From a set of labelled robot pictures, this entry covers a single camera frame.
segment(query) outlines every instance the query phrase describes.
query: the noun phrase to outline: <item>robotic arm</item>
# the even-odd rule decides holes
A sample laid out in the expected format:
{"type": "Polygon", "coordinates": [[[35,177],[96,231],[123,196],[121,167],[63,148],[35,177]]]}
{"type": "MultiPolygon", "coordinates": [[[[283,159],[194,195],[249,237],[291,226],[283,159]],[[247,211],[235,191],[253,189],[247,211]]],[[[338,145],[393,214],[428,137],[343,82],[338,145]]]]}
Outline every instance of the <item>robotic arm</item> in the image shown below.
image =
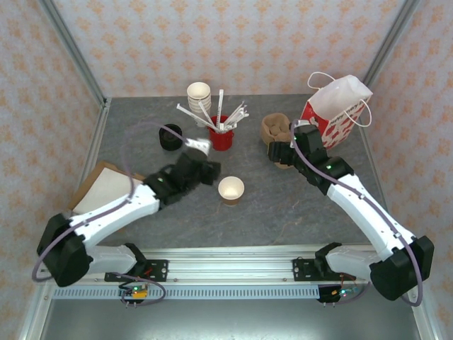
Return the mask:
{"type": "Polygon", "coordinates": [[[371,280],[385,298],[395,300],[417,285],[415,268],[401,241],[403,239],[415,255],[422,279],[429,277],[434,253],[432,242],[426,236],[417,239],[397,223],[367,192],[342,158],[328,157],[315,125],[300,120],[294,127],[294,141],[270,143],[268,156],[273,162],[294,165],[311,185],[318,187],[352,218],[376,250],[376,254],[370,256],[340,243],[329,244],[315,254],[314,265],[321,276],[332,272],[349,273],[371,280]],[[332,183],[310,169],[295,152],[293,142],[316,169],[341,183],[332,183]],[[341,186],[342,183],[355,188],[361,195],[351,193],[341,186]],[[375,210],[364,198],[368,198],[378,209],[375,210]],[[382,216],[394,225],[396,232],[389,228],[382,216]]]}
{"type": "Polygon", "coordinates": [[[132,221],[178,202],[199,183],[213,184],[220,174],[220,164],[207,160],[210,142],[188,140],[186,145],[187,151],[180,155],[176,164],[165,166],[146,177],[143,184],[135,188],[132,197],[125,195],[69,220],[62,214],[50,218],[38,246],[38,255],[61,233],[84,223],[58,242],[43,260],[58,286],[71,285],[87,273],[117,272],[140,276],[145,272],[147,260],[135,245],[96,245],[132,221]],[[125,200],[126,204],[114,209],[125,200]]]}

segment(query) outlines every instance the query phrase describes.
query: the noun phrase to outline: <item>black cup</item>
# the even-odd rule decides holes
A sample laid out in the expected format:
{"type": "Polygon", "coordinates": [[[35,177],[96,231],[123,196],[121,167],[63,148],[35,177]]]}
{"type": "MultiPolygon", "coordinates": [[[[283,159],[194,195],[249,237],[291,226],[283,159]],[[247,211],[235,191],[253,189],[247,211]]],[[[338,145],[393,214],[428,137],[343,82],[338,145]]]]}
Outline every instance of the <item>black cup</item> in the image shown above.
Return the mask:
{"type": "MultiPolygon", "coordinates": [[[[179,126],[175,124],[165,124],[165,126],[172,129],[181,137],[183,136],[183,131],[179,126]]],[[[159,130],[159,142],[161,143],[162,149],[167,151],[175,151],[183,146],[182,140],[163,128],[159,130]]]]}

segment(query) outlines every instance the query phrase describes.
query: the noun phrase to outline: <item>patterned wallpaper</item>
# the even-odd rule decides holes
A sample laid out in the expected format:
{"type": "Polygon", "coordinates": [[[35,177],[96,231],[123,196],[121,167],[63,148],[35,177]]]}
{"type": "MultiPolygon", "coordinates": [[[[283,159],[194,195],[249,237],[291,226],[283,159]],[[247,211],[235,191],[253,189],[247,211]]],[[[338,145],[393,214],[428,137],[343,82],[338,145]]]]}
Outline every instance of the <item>patterned wallpaper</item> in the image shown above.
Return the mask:
{"type": "Polygon", "coordinates": [[[47,219],[69,202],[98,114],[39,2],[0,2],[0,329],[17,339],[47,219]]]}
{"type": "Polygon", "coordinates": [[[453,6],[424,0],[384,66],[368,130],[394,216],[435,244],[438,319],[453,334],[453,6]]]}
{"type": "Polygon", "coordinates": [[[363,77],[403,0],[57,0],[105,96],[311,93],[363,77]]]}

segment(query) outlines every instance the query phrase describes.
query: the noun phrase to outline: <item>bag handle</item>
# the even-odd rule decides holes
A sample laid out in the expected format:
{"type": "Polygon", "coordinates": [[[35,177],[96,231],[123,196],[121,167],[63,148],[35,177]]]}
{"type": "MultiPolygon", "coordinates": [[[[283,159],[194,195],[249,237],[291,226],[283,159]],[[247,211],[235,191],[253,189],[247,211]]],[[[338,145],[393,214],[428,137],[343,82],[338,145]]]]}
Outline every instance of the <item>bag handle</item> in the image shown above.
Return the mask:
{"type": "Polygon", "coordinates": [[[348,117],[349,119],[351,119],[351,121],[352,121],[354,124],[356,124],[357,126],[360,126],[361,128],[368,128],[368,127],[371,125],[371,122],[372,122],[371,110],[369,109],[369,106],[368,106],[368,104],[367,104],[366,101],[364,101],[363,99],[360,99],[360,101],[362,101],[362,102],[365,104],[365,106],[367,107],[368,112],[369,112],[369,123],[368,123],[367,125],[362,125],[362,124],[357,123],[355,120],[353,120],[353,119],[350,117],[350,115],[348,115],[348,113],[346,112],[346,110],[344,111],[344,113],[345,113],[345,114],[347,115],[347,117],[348,117]]]}
{"type": "Polygon", "coordinates": [[[320,87],[312,87],[312,86],[310,86],[310,79],[312,78],[312,76],[314,74],[322,74],[322,75],[324,75],[326,77],[329,77],[332,80],[335,80],[335,78],[333,78],[332,76],[329,76],[327,73],[324,73],[324,72],[313,72],[312,74],[310,74],[309,80],[306,81],[306,84],[309,86],[310,89],[321,90],[320,87]]]}

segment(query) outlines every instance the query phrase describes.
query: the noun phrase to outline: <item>red cup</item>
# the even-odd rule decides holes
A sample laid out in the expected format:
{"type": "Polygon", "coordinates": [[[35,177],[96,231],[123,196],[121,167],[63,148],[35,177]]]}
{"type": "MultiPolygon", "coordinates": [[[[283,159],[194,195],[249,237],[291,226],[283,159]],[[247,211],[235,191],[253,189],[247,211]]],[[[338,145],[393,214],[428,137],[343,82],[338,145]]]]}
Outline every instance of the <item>red cup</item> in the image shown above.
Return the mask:
{"type": "MultiPolygon", "coordinates": [[[[227,120],[227,115],[220,116],[220,122],[223,123],[227,120]]],[[[214,125],[217,124],[217,116],[211,117],[214,125]]],[[[233,131],[228,131],[226,133],[217,133],[212,128],[208,128],[210,131],[210,140],[212,142],[212,147],[217,151],[227,151],[233,145],[233,131]]]]}

